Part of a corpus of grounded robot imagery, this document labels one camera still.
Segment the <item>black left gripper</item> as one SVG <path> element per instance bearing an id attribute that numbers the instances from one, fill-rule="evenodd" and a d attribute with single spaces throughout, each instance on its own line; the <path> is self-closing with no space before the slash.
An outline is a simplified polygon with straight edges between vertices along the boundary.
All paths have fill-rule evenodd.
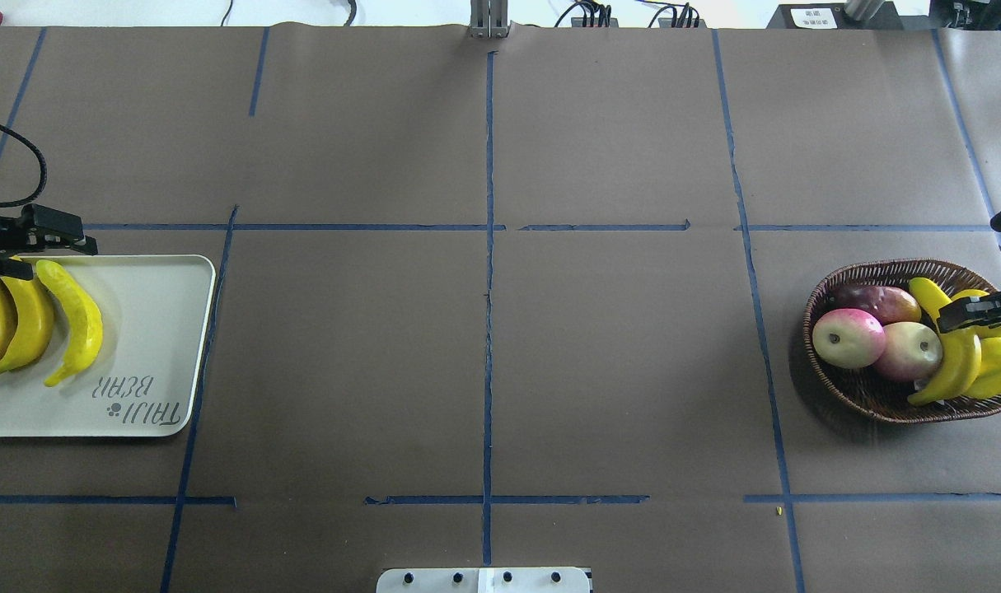
<path id="1" fill-rule="evenodd" d="M 30 281 L 35 278 L 32 264 L 11 259 L 15 254 L 45 250 L 71 250 L 83 255 L 100 253 L 97 241 L 83 232 L 77 215 L 41 205 L 22 207 L 19 219 L 0 217 L 0 278 Z"/>

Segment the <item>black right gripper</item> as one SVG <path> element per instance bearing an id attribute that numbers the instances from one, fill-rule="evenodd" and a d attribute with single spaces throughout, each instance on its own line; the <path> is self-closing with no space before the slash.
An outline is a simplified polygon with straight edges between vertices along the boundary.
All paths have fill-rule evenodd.
<path id="1" fill-rule="evenodd" d="M 937 328 L 941 334 L 970 327 L 1000 326 L 1001 293 L 961 296 L 938 311 Z"/>

